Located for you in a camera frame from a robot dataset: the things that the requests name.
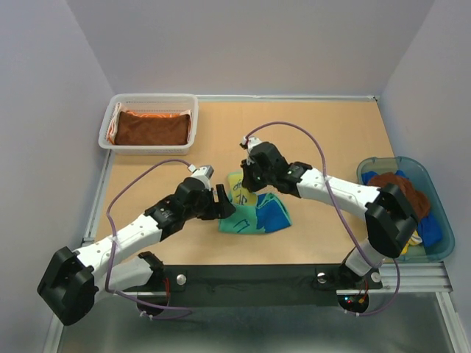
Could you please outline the teal patterned towel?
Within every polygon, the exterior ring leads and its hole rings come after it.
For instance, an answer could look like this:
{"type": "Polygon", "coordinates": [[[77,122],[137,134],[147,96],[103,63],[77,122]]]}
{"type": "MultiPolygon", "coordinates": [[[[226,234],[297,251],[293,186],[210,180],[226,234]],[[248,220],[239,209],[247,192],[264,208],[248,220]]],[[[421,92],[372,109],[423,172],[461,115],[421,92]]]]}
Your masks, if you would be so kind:
{"type": "Polygon", "coordinates": [[[242,186],[243,173],[227,176],[228,198],[235,212],[219,221],[219,231],[229,234],[268,234],[292,225],[288,210],[274,193],[253,193],[242,186]]]}

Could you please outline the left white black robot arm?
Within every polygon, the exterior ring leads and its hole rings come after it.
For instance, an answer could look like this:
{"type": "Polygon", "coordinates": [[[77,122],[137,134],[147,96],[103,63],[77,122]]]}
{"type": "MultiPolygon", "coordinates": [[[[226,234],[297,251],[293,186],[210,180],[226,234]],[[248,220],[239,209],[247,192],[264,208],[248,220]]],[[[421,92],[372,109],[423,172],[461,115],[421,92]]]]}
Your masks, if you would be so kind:
{"type": "Polygon", "coordinates": [[[229,218],[236,211],[224,186],[207,187],[195,177],[185,178],[173,194],[146,209],[122,229],[98,243],[70,250],[58,249],[49,261],[37,292],[66,326],[77,323],[95,304],[99,280],[111,292],[110,272],[137,251],[159,243],[179,232],[186,221],[198,218],[212,221],[229,218]]]}

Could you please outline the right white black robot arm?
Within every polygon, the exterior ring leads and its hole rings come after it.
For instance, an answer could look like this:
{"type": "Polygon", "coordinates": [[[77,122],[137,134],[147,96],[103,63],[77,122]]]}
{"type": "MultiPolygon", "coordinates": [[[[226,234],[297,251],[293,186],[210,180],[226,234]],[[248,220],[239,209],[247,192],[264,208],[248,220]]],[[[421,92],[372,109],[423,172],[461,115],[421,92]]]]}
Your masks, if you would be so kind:
{"type": "Polygon", "coordinates": [[[338,215],[349,213],[366,224],[367,238],[354,242],[355,248],[339,268],[339,279],[355,287],[373,268],[387,258],[401,255],[415,232],[419,219],[401,189],[359,185],[323,174],[311,165],[288,163],[277,147],[258,138],[242,144],[247,157],[242,160],[242,185],[251,192],[267,186],[300,199],[333,206],[338,215]]]}

